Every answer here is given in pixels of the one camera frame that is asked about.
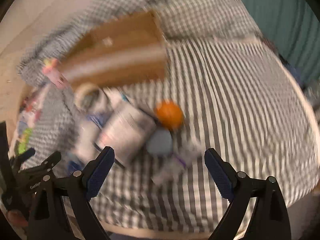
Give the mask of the person's left hand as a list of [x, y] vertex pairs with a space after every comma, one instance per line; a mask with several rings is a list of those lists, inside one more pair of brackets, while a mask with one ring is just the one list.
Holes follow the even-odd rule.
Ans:
[[26, 228], [28, 226], [28, 221], [18, 210], [11, 210], [7, 212], [8, 221], [18, 228]]

